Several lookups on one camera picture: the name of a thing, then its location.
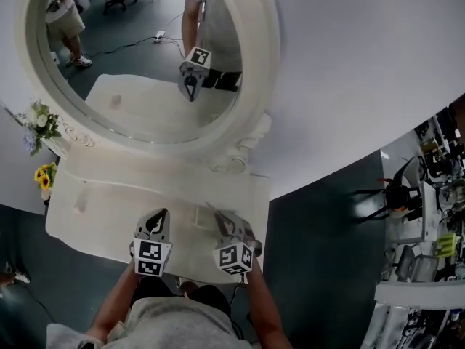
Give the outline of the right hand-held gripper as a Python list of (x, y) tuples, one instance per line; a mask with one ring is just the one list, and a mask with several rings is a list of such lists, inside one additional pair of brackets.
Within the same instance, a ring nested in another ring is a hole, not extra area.
[(261, 255), (262, 243), (254, 240), (250, 223), (231, 211), (215, 211), (214, 219), (218, 244), (213, 256), (217, 268), (231, 276), (252, 271), (253, 258)]

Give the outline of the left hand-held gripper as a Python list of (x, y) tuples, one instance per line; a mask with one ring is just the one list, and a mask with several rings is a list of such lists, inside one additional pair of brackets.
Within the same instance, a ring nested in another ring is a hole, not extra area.
[(172, 244), (150, 240), (168, 241), (169, 231), (170, 213), (167, 208), (155, 209), (139, 219), (135, 239), (130, 246), (136, 274), (162, 277)]

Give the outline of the white dressing table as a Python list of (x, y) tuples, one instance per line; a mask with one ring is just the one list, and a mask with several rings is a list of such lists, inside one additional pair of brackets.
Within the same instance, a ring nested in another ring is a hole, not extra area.
[[(76, 214), (73, 205), (84, 188), (90, 191), (86, 211)], [(269, 201), (266, 177), (74, 145), (58, 166), (46, 231), (80, 252), (128, 262), (139, 219), (167, 208), (172, 243), (167, 273), (207, 284), (231, 284), (239, 277), (217, 268), (214, 230), (190, 224), (194, 206), (235, 210), (263, 241)]]

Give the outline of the person's left forearm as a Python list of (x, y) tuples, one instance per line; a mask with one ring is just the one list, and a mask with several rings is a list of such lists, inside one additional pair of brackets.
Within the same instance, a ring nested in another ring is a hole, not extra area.
[(103, 343), (108, 341), (108, 335), (112, 329), (118, 322), (123, 322), (126, 318), (138, 280), (135, 264), (132, 260), (105, 298), (92, 325), (85, 332), (86, 335)]

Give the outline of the person's right forearm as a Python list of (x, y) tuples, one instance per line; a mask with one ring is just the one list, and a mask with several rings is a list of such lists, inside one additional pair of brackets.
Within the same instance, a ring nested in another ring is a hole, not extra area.
[(246, 274), (251, 320), (262, 349), (292, 349), (257, 258)]

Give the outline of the person's black shorts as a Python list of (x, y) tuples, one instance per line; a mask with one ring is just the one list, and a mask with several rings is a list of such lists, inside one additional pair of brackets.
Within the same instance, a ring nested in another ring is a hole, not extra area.
[[(161, 278), (145, 276), (141, 278), (132, 296), (130, 307), (143, 298), (149, 297), (176, 297)], [(231, 318), (231, 307), (224, 294), (213, 285), (200, 286), (187, 293), (191, 300), (222, 311)]]

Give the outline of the person's grey shirt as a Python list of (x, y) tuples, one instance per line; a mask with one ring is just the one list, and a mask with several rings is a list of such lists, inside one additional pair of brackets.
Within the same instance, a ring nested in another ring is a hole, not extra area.
[(61, 324), (46, 330), (46, 349), (253, 349), (238, 339), (226, 314), (184, 297), (136, 301), (107, 343)]

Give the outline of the sunflowers in white vase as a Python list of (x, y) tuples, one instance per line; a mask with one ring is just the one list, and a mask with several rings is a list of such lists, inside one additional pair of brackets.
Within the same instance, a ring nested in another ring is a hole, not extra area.
[(54, 162), (42, 165), (34, 172), (34, 181), (40, 188), (41, 197), (44, 201), (50, 199), (56, 173), (57, 165)]

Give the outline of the white oval ornate mirror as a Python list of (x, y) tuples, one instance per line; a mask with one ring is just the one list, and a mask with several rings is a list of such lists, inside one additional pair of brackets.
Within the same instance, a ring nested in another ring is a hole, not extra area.
[(72, 175), (241, 175), (270, 127), (273, 0), (19, 0), (16, 23)]

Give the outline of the purple white flowers in vase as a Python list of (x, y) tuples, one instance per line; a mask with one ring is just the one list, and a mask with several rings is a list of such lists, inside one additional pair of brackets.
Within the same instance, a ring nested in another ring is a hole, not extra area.
[(35, 156), (42, 148), (50, 149), (62, 159), (68, 156), (70, 143), (61, 134), (62, 117), (52, 113), (48, 105), (37, 100), (14, 118), (25, 130), (23, 145), (30, 156)]

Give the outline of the black and grey chair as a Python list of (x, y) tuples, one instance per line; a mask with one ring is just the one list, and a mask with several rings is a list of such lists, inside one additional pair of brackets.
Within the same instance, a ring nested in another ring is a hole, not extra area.
[(384, 194), (385, 205), (374, 213), (361, 217), (359, 223), (369, 220), (384, 220), (392, 213), (402, 214), (407, 210), (414, 210), (418, 200), (422, 200), (421, 189), (419, 186), (408, 187), (403, 185), (403, 176), (406, 169), (411, 165), (414, 158), (406, 161), (406, 163), (395, 173), (393, 178), (381, 178), (380, 182), (386, 182), (385, 188), (357, 190), (355, 195), (376, 195)]

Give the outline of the grey office chair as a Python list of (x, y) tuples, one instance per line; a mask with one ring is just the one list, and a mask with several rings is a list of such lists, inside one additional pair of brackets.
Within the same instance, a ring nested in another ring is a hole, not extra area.
[(405, 245), (395, 270), (400, 282), (429, 283), (437, 273), (439, 258), (425, 254), (415, 255), (411, 246)]

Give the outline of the white counter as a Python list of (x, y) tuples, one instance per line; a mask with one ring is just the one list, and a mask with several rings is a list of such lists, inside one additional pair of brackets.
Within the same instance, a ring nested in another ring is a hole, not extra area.
[(465, 308), (465, 280), (378, 283), (375, 301), (405, 308), (446, 310)]

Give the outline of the white office desk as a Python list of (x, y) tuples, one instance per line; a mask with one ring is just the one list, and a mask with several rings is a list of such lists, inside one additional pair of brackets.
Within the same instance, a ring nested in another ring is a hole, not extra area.
[(386, 239), (392, 244), (435, 241), (440, 222), (436, 191), (426, 181), (420, 156), (414, 156), (408, 163), (401, 176), (401, 184), (409, 190), (413, 209), (400, 209), (389, 214), (386, 219)]

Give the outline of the light green crate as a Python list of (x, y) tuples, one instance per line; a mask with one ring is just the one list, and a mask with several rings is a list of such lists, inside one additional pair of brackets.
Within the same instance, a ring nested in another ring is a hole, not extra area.
[(436, 243), (435, 256), (440, 259), (452, 257), (456, 251), (456, 234), (446, 233)]

